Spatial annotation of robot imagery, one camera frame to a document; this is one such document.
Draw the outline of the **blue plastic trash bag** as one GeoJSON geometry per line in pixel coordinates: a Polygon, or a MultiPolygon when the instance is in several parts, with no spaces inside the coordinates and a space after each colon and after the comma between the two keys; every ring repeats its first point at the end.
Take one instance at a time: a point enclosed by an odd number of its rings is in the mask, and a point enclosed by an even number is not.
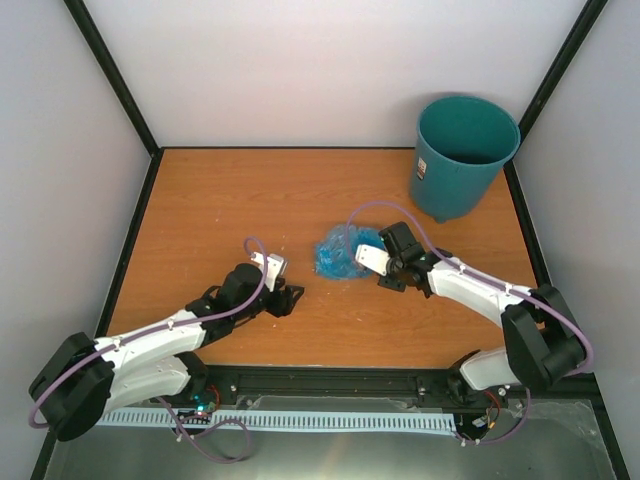
{"type": "Polygon", "coordinates": [[[366,278],[371,271],[358,266],[353,257],[359,245],[383,249],[378,231],[370,227],[338,224],[314,247],[314,271],[329,280],[366,278]]]}

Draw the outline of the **teal plastic trash bin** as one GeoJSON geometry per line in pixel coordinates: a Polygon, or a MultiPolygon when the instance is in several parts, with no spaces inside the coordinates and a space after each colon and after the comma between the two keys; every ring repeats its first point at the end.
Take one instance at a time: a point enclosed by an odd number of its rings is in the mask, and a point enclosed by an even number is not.
{"type": "Polygon", "coordinates": [[[521,144],[515,119],[469,95],[440,97],[420,113],[409,196],[438,223],[469,214],[521,144]]]}

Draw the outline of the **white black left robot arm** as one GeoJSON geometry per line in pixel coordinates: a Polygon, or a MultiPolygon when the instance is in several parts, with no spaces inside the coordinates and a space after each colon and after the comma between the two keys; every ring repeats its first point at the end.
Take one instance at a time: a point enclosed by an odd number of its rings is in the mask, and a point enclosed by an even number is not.
{"type": "Polygon", "coordinates": [[[155,397],[201,405],[209,373],[197,350],[263,312],[290,315],[304,292],[288,284],[273,261],[241,263],[222,284],[164,320],[111,337],[73,334],[32,381],[28,423],[64,442],[85,434],[114,410],[155,397]]]}

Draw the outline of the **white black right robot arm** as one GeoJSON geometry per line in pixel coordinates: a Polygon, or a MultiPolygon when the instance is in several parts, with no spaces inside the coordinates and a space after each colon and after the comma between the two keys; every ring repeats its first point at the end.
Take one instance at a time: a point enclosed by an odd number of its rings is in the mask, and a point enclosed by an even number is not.
{"type": "Polygon", "coordinates": [[[555,287],[509,286],[445,250],[426,251],[404,222],[381,230],[380,237],[381,286],[400,292],[413,287],[427,298],[455,301],[501,328],[502,347],[473,351],[450,367],[447,389],[456,404],[469,405],[475,393],[493,387],[521,385],[543,393],[588,359],[587,342],[555,287]]]}

